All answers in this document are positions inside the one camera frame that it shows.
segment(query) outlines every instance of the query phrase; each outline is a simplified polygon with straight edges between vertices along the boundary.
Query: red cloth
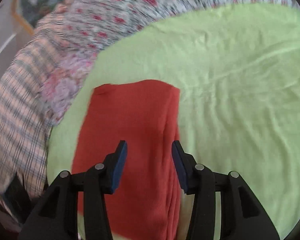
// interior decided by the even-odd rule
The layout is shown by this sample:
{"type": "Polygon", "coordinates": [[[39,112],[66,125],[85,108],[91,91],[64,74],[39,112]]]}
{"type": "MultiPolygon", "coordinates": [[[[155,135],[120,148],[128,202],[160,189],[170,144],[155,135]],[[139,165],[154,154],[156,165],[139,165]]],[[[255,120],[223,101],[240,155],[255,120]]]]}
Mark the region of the red cloth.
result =
{"type": "MultiPolygon", "coordinates": [[[[178,140],[179,90],[145,80],[95,88],[81,127],[72,173],[86,171],[115,151],[128,155],[119,188],[105,195],[111,230],[132,240],[173,240],[180,209],[180,185],[171,156],[178,140]]],[[[83,197],[78,210],[83,213],[83,197]]]]}

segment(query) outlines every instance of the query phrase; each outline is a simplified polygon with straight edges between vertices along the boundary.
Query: red floral pattern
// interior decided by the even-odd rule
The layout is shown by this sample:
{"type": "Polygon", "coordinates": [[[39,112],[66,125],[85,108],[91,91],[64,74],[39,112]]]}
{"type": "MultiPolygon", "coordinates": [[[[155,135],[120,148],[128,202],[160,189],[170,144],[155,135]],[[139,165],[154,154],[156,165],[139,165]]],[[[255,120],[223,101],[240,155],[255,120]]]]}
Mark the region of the red floral pattern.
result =
{"type": "Polygon", "coordinates": [[[157,6],[157,1],[156,0],[143,0],[144,2],[151,4],[152,6],[157,6]]]}
{"type": "Polygon", "coordinates": [[[46,111],[52,113],[51,123],[58,124],[83,81],[92,70],[96,54],[86,55],[83,51],[69,52],[44,83],[40,91],[40,101],[46,111]]]}
{"type": "Polygon", "coordinates": [[[116,22],[116,23],[125,23],[125,20],[124,19],[122,19],[122,18],[120,18],[120,17],[118,17],[118,16],[115,16],[114,17],[114,21],[116,22]]]}
{"type": "Polygon", "coordinates": [[[98,21],[102,20],[102,17],[100,15],[94,15],[93,18],[98,21]]]}
{"type": "Polygon", "coordinates": [[[98,36],[101,37],[101,38],[107,38],[108,37],[108,35],[106,33],[103,33],[103,32],[99,32],[98,36]]]}

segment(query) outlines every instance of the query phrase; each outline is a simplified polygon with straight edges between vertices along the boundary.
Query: blue gripper pad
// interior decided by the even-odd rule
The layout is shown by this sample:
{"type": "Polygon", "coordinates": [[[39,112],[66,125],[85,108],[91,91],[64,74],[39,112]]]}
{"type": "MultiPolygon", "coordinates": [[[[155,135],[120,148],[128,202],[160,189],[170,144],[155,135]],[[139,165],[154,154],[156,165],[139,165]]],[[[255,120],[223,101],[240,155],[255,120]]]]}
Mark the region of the blue gripper pad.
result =
{"type": "Polygon", "coordinates": [[[172,158],[173,158],[174,166],[177,171],[180,186],[183,189],[183,191],[186,193],[188,191],[188,181],[187,181],[187,176],[186,176],[186,169],[183,165],[183,162],[182,162],[182,159],[180,156],[181,154],[184,154],[184,152],[183,151],[180,152],[178,150],[178,144],[180,145],[179,141],[174,141],[172,143],[171,152],[172,152],[172,158]]]}
{"type": "Polygon", "coordinates": [[[111,190],[114,192],[119,187],[120,178],[123,172],[124,164],[127,159],[128,146],[126,141],[120,141],[115,154],[118,155],[117,163],[112,174],[111,190]]]}

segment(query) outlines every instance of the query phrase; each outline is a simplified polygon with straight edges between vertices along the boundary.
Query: checkered blanket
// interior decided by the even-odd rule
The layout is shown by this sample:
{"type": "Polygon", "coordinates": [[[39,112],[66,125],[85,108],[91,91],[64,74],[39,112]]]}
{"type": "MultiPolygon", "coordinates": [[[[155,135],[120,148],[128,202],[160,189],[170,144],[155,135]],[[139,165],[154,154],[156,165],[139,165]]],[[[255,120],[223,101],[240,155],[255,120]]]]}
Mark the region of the checkered blanket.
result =
{"type": "MultiPolygon", "coordinates": [[[[32,40],[18,52],[2,77],[0,194],[6,191],[16,174],[31,198],[43,192],[47,143],[54,113],[44,111],[38,94],[59,67],[69,44],[101,50],[158,19],[231,2],[268,1],[296,6],[295,0],[131,0],[130,3],[127,2],[130,0],[115,0],[115,6],[113,0],[101,1],[76,0],[68,13],[65,13],[66,6],[58,6],[38,23],[32,40]],[[136,12],[139,12],[139,18],[135,16],[136,12]],[[112,19],[110,16],[114,22],[108,20],[109,24],[102,22],[100,25],[100,19],[112,19]]],[[[9,211],[1,197],[0,202],[9,211]]]]}

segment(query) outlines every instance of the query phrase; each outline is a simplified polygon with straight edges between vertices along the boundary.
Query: floral fabric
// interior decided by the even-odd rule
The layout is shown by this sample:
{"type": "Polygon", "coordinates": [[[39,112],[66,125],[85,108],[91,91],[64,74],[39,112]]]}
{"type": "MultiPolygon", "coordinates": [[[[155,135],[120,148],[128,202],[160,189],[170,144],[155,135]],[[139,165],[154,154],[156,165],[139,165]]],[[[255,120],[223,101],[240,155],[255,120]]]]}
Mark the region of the floral fabric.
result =
{"type": "Polygon", "coordinates": [[[93,55],[160,19],[180,13],[215,8],[231,3],[268,2],[298,7],[296,0],[75,0],[65,15],[65,36],[73,49],[84,49],[80,60],[74,52],[42,87],[41,101],[58,124],[91,70],[93,55]],[[82,61],[84,74],[74,73],[82,61]]]}

